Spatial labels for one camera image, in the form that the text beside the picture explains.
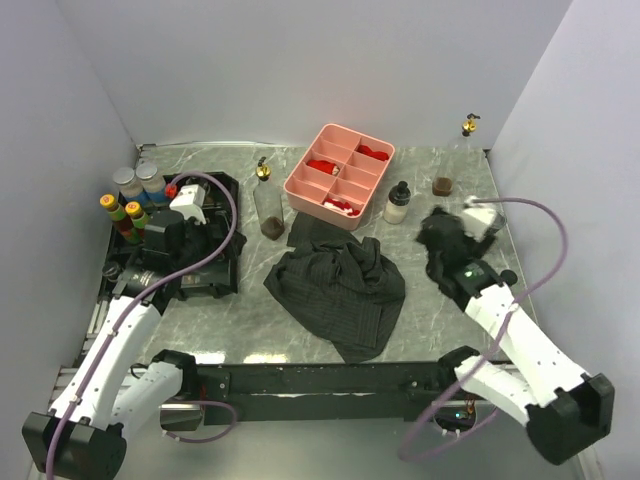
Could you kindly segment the blue label spice jar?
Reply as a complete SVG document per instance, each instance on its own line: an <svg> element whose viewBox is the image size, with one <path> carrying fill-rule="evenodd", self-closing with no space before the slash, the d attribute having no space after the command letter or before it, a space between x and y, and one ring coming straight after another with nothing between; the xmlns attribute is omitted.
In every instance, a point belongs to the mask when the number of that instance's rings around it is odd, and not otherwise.
<svg viewBox="0 0 640 480"><path fill-rule="evenodd" d="M142 207L147 207L151 204L133 168L121 167L117 169L112 175L112 180L128 202L137 202Z"/></svg>
<svg viewBox="0 0 640 480"><path fill-rule="evenodd" d="M140 163L135 173L147 196L155 206L169 204L169 198L166 195L166 181L153 162Z"/></svg>

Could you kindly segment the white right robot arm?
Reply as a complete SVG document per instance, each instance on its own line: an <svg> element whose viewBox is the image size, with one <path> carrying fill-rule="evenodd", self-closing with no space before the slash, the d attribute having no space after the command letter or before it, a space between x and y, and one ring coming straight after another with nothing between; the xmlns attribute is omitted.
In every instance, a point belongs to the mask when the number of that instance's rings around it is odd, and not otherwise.
<svg viewBox="0 0 640 480"><path fill-rule="evenodd" d="M427 250L426 274L478 324L518 369L492 364L488 354L459 348L442 357L440 391L476 394L521 424L537 452L560 465L611 430L615 389L565 355L529 317L511 291L518 277L497 272L483 256L505 220L475 198L454 215L436 206L416 237Z"/></svg>

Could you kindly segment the red yellow cap sauce bottle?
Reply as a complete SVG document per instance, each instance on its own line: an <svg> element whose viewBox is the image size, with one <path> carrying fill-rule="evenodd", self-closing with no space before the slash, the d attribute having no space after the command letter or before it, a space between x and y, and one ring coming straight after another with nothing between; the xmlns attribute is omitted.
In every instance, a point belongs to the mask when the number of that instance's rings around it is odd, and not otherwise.
<svg viewBox="0 0 640 480"><path fill-rule="evenodd" d="M137 245L141 238L133 225L131 218L125 212L124 207L112 194L105 194L100 197L100 205L109 215L115 229L130 244Z"/></svg>

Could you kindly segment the dark spice jar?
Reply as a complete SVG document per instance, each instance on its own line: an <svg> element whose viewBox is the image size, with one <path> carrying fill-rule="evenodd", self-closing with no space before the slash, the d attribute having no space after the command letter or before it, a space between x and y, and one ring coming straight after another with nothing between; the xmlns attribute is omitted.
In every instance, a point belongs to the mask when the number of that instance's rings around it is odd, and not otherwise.
<svg viewBox="0 0 640 480"><path fill-rule="evenodd" d="M116 261L107 261L102 268L102 276L109 282L116 283L123 271L122 266Z"/></svg>

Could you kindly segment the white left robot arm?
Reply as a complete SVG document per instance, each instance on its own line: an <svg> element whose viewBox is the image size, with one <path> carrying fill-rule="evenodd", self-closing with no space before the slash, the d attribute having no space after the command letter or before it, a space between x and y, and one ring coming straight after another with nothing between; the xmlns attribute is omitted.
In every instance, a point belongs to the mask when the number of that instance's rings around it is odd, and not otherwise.
<svg viewBox="0 0 640 480"><path fill-rule="evenodd" d="M30 413L23 424L33 462L47 478L112 479L128 441L162 404L203 404L198 366L186 353L163 350L127 390L121 385L183 277L222 254L237 223L233 212L226 236L216 240L207 221L171 209L152 215L86 358L49 410Z"/></svg>

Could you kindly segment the red label sauce bottle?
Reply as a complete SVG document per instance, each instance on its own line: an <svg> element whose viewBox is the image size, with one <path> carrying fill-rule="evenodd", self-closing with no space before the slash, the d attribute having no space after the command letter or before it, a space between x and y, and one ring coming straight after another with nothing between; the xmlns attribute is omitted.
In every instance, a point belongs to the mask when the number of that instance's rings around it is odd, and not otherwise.
<svg viewBox="0 0 640 480"><path fill-rule="evenodd" d="M145 227L150 221L149 215L144 211L142 206L136 201L129 202L125 206L125 212L131 219L132 224L138 236L141 239L143 239L145 236Z"/></svg>

